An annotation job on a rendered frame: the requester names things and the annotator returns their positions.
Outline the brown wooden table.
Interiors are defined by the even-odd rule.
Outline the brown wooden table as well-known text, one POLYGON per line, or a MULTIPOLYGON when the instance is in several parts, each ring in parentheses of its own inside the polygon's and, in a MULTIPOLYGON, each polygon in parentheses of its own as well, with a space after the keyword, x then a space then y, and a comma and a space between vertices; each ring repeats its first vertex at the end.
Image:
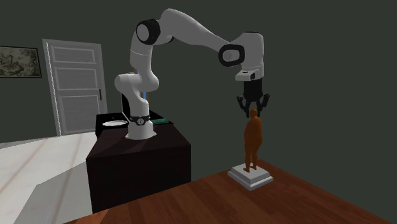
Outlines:
POLYGON ((272 164, 249 191, 219 172, 65 224, 392 224, 272 164))

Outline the dark robot stand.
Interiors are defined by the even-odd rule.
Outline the dark robot stand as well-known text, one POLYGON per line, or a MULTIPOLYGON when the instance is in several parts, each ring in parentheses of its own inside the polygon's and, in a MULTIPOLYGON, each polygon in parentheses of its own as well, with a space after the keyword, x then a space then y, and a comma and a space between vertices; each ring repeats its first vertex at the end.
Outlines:
POLYGON ((171 123, 155 136, 127 139, 127 129, 103 130, 86 158, 93 213, 192 180, 191 145, 171 123))

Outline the white panel door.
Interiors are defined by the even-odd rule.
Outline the white panel door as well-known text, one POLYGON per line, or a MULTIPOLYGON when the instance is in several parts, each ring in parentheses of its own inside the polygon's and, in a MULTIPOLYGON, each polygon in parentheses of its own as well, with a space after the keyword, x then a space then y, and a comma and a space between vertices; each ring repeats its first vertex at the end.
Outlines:
POLYGON ((58 136, 93 132, 108 112, 101 45, 43 39, 58 136))

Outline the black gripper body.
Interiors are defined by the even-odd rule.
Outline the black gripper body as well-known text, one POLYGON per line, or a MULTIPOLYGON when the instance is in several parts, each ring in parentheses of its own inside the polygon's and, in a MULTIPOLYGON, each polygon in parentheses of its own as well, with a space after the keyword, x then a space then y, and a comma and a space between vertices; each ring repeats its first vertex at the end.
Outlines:
POLYGON ((244 81, 243 97, 247 102, 259 101, 263 96, 262 79, 244 81))

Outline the brown human figure white base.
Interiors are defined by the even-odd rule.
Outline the brown human figure white base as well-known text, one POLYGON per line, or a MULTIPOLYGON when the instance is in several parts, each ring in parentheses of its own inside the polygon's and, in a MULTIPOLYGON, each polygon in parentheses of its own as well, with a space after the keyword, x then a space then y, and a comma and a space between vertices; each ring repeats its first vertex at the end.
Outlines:
POLYGON ((244 163, 231 168, 228 175, 249 191, 271 183, 274 178, 258 165, 258 150, 263 142, 262 122, 257 109, 249 111, 244 130, 244 163))

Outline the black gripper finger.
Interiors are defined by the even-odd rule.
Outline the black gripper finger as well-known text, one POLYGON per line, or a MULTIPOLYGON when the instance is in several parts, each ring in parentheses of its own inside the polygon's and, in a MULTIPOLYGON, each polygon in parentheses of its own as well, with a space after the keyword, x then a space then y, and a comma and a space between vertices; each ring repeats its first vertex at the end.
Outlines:
POLYGON ((245 99, 243 95, 237 96, 237 102, 239 103, 240 108, 245 112, 246 117, 249 118, 249 107, 251 102, 245 99))
POLYGON ((263 97, 262 97, 262 100, 261 101, 260 100, 256 101, 257 112, 258 112, 257 113, 257 117, 260 117, 261 112, 263 111, 263 109, 267 107, 269 98, 270 98, 270 94, 264 93, 263 97))

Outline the dark framed wall picture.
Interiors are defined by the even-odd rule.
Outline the dark framed wall picture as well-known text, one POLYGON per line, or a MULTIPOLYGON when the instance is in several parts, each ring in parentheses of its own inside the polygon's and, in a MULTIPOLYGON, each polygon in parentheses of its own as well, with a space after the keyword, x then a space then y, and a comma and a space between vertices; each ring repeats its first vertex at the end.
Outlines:
POLYGON ((0 78, 41 78, 37 48, 0 46, 0 78))

